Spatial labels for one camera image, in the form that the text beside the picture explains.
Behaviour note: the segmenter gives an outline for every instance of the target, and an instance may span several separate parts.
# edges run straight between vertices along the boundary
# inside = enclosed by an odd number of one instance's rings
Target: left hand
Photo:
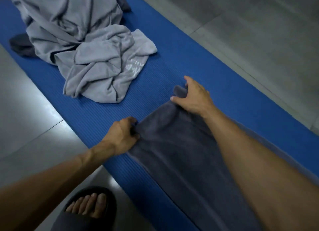
[[[137,120],[133,117],[114,122],[99,145],[111,145],[114,148],[114,155],[127,152],[139,139],[138,134],[134,136],[130,134],[132,124],[136,122]]]

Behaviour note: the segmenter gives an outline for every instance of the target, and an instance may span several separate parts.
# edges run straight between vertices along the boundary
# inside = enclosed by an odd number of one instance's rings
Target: toenail
[[[97,202],[99,203],[99,204],[104,204],[104,202],[105,202],[105,195],[98,195],[98,200],[97,200]]]

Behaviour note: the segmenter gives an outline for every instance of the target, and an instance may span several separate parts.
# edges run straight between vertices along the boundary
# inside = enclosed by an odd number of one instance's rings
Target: foot
[[[76,202],[71,203],[66,212],[80,215],[88,215],[93,218],[101,218],[106,208],[106,195],[93,193],[80,197]]]

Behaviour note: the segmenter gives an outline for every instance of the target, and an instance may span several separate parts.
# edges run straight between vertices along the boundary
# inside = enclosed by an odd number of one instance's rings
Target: hand
[[[209,96],[209,92],[191,77],[184,76],[187,81],[188,93],[186,98],[171,97],[171,101],[180,105],[185,110],[201,115],[205,115],[207,111],[212,108],[216,108],[213,104],[213,100]]]
[[[136,123],[136,121],[133,117],[127,117],[121,121],[114,122],[99,145],[108,147],[111,145],[111,148],[114,149],[114,155],[127,152],[139,139],[138,134],[134,136],[130,134],[132,124]]]

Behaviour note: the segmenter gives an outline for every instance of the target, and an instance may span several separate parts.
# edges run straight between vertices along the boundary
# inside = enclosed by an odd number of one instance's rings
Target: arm
[[[128,151],[133,117],[115,122],[103,140],[84,154],[0,189],[2,230],[34,230],[53,209],[108,158]]]
[[[227,118],[203,86],[190,77],[185,79],[187,97],[173,97],[172,101],[203,117],[234,180],[264,227],[317,229],[319,188]]]

